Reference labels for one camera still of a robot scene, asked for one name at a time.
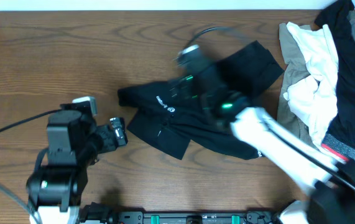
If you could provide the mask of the black garment with striped band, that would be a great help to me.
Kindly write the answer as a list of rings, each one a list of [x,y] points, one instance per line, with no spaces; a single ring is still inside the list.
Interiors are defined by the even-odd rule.
[[[338,113],[321,145],[344,160],[355,160],[355,40],[348,19],[353,10],[352,1],[339,0],[322,10],[315,19],[317,26],[330,28],[338,53]]]

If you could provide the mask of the white shirt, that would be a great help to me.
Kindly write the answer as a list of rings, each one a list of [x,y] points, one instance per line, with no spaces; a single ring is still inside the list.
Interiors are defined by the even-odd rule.
[[[279,96],[277,121],[310,147],[339,161],[355,160],[345,145],[323,146],[327,129],[337,115],[338,56],[328,26],[279,25],[279,41],[287,66]]]

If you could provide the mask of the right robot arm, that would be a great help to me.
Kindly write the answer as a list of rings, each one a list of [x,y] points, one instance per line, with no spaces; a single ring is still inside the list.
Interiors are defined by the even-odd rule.
[[[228,88],[215,63],[183,62],[172,95],[194,100],[210,125],[230,132],[281,168],[308,196],[277,215],[279,223],[355,223],[355,161],[340,162],[296,138],[248,97]]]

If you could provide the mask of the black polo shirt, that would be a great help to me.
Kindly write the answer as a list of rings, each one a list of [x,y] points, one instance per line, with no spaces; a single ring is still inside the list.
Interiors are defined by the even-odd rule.
[[[269,50],[254,41],[215,63],[222,79],[233,90],[257,97],[283,73]],[[190,143],[244,160],[260,152],[233,135],[218,131],[206,120],[198,98],[173,97],[169,82],[152,82],[118,90],[120,106],[137,108],[127,129],[152,147],[182,159]]]

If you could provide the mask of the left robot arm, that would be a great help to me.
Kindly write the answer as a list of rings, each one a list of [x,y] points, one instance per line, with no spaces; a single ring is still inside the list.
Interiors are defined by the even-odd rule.
[[[47,124],[48,163],[37,161],[26,183],[31,223],[77,223],[87,169],[99,154],[127,144],[124,119],[97,125],[89,111],[61,110]]]

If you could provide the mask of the khaki shorts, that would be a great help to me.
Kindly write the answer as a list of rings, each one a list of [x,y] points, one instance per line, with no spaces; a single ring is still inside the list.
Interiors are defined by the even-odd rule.
[[[286,23],[279,25],[279,41],[287,68],[279,96],[277,121],[304,143],[317,149],[308,126],[318,84],[308,72],[304,56]]]

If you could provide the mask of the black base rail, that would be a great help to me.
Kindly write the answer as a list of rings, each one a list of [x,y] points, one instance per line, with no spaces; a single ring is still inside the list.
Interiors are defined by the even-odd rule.
[[[281,224],[275,214],[265,210],[238,212],[146,212],[117,211],[108,205],[91,203],[83,207],[79,224]]]

